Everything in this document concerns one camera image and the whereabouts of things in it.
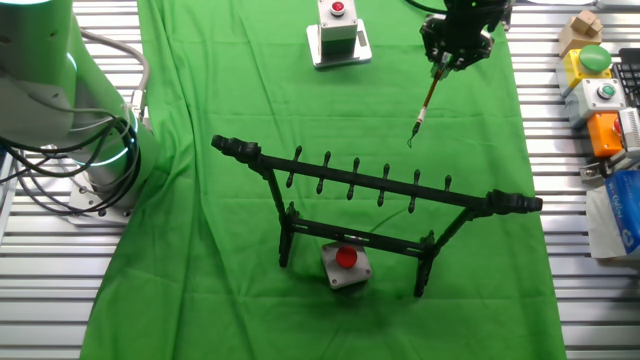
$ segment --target black stand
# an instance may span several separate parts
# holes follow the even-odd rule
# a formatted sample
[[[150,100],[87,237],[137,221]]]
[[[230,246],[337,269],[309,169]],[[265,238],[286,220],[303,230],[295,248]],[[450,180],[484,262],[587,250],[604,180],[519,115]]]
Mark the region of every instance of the black stand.
[[[301,163],[298,162],[298,158],[302,153],[301,146],[298,146],[296,149],[293,160],[285,160],[263,155],[257,143],[244,142],[236,138],[228,139],[216,135],[213,137],[212,145],[224,155],[232,156],[239,162],[247,164],[251,170],[260,174],[262,178],[269,183],[271,195],[278,210],[278,220],[280,221],[279,252],[281,267],[287,267],[289,263],[289,253],[295,233],[308,234],[348,244],[394,252],[396,254],[418,258],[418,271],[413,292],[416,297],[421,297],[424,293],[424,287],[429,281],[429,275],[433,267],[433,260],[440,253],[440,249],[449,242],[467,221],[492,215],[506,215],[511,213],[526,214],[542,209],[542,199],[525,197],[522,194],[507,194],[499,190],[493,190],[489,192],[486,197],[480,198],[450,192],[450,176],[447,176],[445,179],[444,190],[418,185],[420,178],[420,171],[418,170],[415,171],[413,184],[388,180],[389,164],[384,166],[382,178],[358,174],[357,171],[360,164],[358,158],[354,160],[352,172],[332,169],[328,167],[331,158],[330,152],[325,154],[322,166]],[[286,183],[287,187],[291,187],[293,184],[293,176],[295,174],[318,178],[319,182],[316,188],[318,194],[322,192],[323,182],[327,179],[349,184],[349,190],[347,192],[348,200],[353,198],[354,187],[362,186],[380,191],[378,206],[384,204],[385,192],[391,192],[406,195],[411,198],[408,209],[410,213],[415,209],[416,198],[460,206],[463,210],[437,240],[435,239],[433,231],[431,231],[429,235],[420,239],[420,243],[303,220],[300,219],[300,213],[293,206],[293,202],[291,202],[285,210],[274,170],[289,173],[289,178]]]

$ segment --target peg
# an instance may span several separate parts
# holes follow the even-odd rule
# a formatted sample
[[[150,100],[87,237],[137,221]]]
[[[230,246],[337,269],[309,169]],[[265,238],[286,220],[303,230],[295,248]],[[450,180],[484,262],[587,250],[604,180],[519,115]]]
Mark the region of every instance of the peg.
[[[420,180],[420,170],[416,170],[413,173],[413,185],[418,186],[418,181]],[[409,202],[409,214],[413,214],[413,210],[416,209],[416,197],[411,197],[411,202]]]
[[[300,157],[300,154],[302,154],[302,146],[298,145],[298,147],[296,148],[296,154],[293,156],[293,162],[298,162],[298,158]],[[295,174],[293,171],[289,173],[289,178],[287,178],[287,188],[290,188],[291,185],[293,184],[293,174]]]
[[[327,151],[324,154],[324,163],[322,167],[327,167],[329,165],[329,159],[331,159],[331,152]],[[324,182],[324,176],[320,176],[320,180],[318,180],[318,187],[316,187],[316,194],[320,195],[322,193],[322,183]]]
[[[360,166],[360,158],[353,159],[353,174],[358,173],[358,166]],[[349,191],[347,191],[347,200],[353,199],[353,183],[349,183]]]
[[[451,175],[447,175],[446,178],[444,178],[444,191],[449,191],[449,188],[451,187]]]
[[[384,170],[382,173],[382,178],[387,180],[387,176],[389,176],[389,169],[391,167],[389,164],[384,164]],[[380,196],[378,196],[378,207],[381,207],[384,204],[384,190],[380,190]]]

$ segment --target emergency stop button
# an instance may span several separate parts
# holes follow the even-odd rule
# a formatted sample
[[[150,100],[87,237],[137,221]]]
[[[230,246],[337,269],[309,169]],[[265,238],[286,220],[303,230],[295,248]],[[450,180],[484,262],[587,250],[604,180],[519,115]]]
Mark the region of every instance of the emergency stop button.
[[[333,16],[342,16],[344,15],[344,4],[340,1],[336,1],[331,4],[331,14]]]
[[[351,269],[358,261],[358,252],[351,246],[341,246],[336,251],[336,262],[343,269]]]

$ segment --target metal plate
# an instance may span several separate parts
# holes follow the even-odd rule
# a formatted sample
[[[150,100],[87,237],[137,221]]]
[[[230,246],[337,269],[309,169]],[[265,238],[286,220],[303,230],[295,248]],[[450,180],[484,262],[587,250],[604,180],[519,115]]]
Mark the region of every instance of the metal plate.
[[[640,359],[640,264],[589,258],[589,187],[577,173],[585,154],[574,141],[553,72],[556,36],[583,9],[516,6],[507,38],[534,185],[545,200],[541,221],[567,357],[635,360]],[[76,1],[74,11],[80,26],[141,48],[135,1]],[[614,61],[620,48],[640,47],[640,14],[609,11],[600,19],[604,47]],[[130,96],[142,74],[135,59],[94,43],[89,50],[120,93]],[[43,180],[60,200],[69,199],[71,183]],[[89,304],[122,231],[99,224],[75,227],[17,190],[0,247],[0,303],[9,304],[0,306],[0,359],[78,358]]]

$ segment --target green fabric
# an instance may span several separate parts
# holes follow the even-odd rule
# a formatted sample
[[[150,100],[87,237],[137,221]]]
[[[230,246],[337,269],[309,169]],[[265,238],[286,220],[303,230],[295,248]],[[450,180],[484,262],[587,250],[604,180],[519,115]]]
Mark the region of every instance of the green fabric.
[[[441,5],[431,1],[432,5]],[[416,260],[369,250],[361,292],[333,292],[321,239],[296,236],[278,266],[279,225],[267,184],[211,147],[214,134],[264,153],[484,196],[533,195],[509,50],[452,73],[406,145],[431,83],[418,29],[400,0],[358,2],[370,64],[311,64],[300,0],[140,0],[159,160],[105,275],[84,359],[564,359],[537,214],[463,227],[436,259],[421,299]],[[459,208],[298,176],[283,196],[307,219],[418,241]]]

